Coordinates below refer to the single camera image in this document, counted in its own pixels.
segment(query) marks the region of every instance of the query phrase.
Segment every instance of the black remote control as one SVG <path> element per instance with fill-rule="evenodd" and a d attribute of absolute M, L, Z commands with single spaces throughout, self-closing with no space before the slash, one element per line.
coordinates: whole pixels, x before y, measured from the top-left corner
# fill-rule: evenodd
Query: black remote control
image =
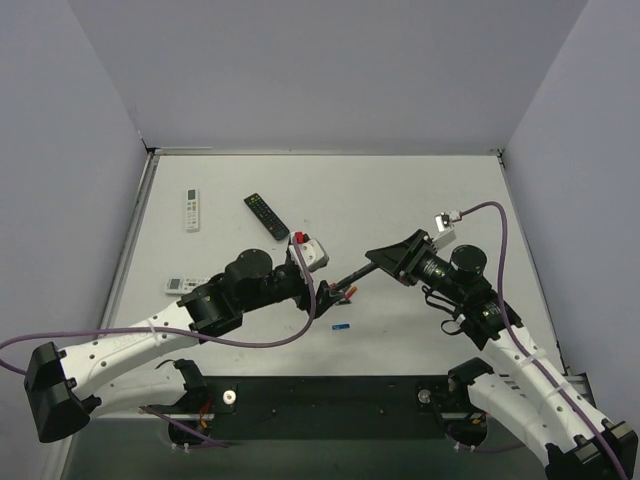
<path fill-rule="evenodd" d="M 253 214 L 265 226 L 273 238 L 277 241 L 287 238 L 289 229 L 282 223 L 282 220 L 269 208 L 260 195 L 254 193 L 244 199 L 244 203 L 251 209 Z"/>

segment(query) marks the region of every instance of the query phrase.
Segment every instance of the screw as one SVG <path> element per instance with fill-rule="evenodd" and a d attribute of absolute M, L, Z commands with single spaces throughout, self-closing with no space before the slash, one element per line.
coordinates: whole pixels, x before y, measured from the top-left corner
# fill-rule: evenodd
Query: screw
<path fill-rule="evenodd" d="M 420 403 L 430 403 L 431 402 L 431 392 L 429 390 L 420 390 L 418 392 L 418 401 Z"/>

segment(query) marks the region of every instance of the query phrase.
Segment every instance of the white table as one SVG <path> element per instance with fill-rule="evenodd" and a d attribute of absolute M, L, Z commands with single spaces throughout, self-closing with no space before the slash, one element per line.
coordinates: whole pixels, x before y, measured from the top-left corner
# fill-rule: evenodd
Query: white table
<path fill-rule="evenodd" d="M 186 233 L 182 199 L 201 196 L 201 230 Z M 275 242 L 243 203 L 260 193 L 292 230 L 304 230 L 328 251 L 329 266 L 314 274 L 335 281 L 367 263 L 364 252 L 397 243 L 418 228 L 435 233 L 440 211 L 501 202 L 509 215 L 506 300 L 563 370 L 556 338 L 513 206 L 495 157 L 394 156 L 162 156 L 113 326 L 136 323 L 176 297 L 170 276 L 213 276 L 248 248 L 268 252 L 274 265 L 285 245 Z M 458 241 L 482 248 L 486 276 L 495 281 L 500 247 L 497 212 L 481 211 L 456 227 Z M 441 252 L 448 255 L 453 246 Z M 271 341 L 293 334 L 305 313 L 285 301 L 245 315 L 227 338 Z M 350 306 L 334 307 L 300 340 L 253 350 L 205 344 L 175 352 L 206 375 L 444 374 L 478 351 L 464 335 L 440 331 L 446 314 L 427 307 L 418 287 L 382 272 L 358 282 Z M 332 324 L 350 329 L 333 331 Z M 157 362 L 142 368 L 151 368 Z"/>

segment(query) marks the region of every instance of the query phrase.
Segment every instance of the gray wall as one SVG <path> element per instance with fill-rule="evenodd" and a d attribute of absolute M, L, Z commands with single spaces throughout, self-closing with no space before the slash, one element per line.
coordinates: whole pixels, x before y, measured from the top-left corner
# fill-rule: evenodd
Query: gray wall
<path fill-rule="evenodd" d="M 0 338 L 99 323 L 145 152 L 64 0 L 0 4 Z M 2 357 L 25 366 L 35 345 Z M 38 478 L 20 377 L 0 371 L 0 477 Z"/>
<path fill-rule="evenodd" d="M 640 2 L 591 0 L 507 147 L 566 360 L 640 428 Z"/>
<path fill-rule="evenodd" d="M 152 146 L 486 153 L 586 0 L 69 0 Z"/>

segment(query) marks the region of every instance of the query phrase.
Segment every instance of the air conditioner remote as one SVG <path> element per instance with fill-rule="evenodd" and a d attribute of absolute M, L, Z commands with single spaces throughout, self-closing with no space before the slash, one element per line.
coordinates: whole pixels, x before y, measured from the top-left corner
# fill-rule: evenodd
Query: air conditioner remote
<path fill-rule="evenodd" d="M 167 295 L 186 295 L 196 287 L 207 283 L 209 278 L 170 278 L 164 287 L 164 293 Z"/>
<path fill-rule="evenodd" d="M 184 205 L 184 221 L 187 233 L 200 231 L 200 192 L 196 188 L 187 190 Z"/>

